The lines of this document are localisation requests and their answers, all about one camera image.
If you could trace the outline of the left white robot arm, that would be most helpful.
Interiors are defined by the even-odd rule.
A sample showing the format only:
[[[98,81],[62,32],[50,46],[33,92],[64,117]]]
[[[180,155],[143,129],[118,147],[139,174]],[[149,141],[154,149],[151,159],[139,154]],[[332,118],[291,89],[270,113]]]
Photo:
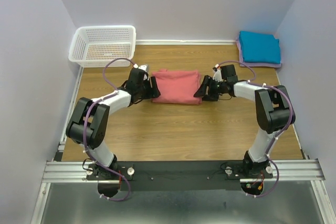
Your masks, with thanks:
[[[66,128],[66,136],[83,146],[104,179],[112,179],[119,171],[117,157],[104,141],[109,116],[160,95],[155,78],[149,76],[149,66],[134,65],[128,79],[112,93],[78,100]]]

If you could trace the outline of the pink t shirt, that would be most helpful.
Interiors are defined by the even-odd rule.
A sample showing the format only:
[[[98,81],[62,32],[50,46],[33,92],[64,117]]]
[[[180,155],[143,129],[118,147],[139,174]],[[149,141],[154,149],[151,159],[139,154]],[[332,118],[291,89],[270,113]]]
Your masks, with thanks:
[[[200,105],[201,98],[194,97],[200,87],[201,75],[197,70],[159,70],[152,72],[160,96],[153,103]]]

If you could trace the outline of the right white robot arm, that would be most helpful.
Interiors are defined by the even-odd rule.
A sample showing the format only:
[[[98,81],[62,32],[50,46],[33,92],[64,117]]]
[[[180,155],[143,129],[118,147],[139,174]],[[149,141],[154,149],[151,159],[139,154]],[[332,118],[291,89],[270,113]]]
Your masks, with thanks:
[[[225,66],[216,65],[214,75],[206,75],[194,93],[203,101],[218,101],[229,94],[232,98],[244,98],[255,103],[259,126],[253,145],[245,153],[242,164],[234,171],[245,177],[255,177],[269,164],[269,155],[284,131],[295,122],[296,116],[285,86],[256,84],[251,80],[240,80],[231,61]]]

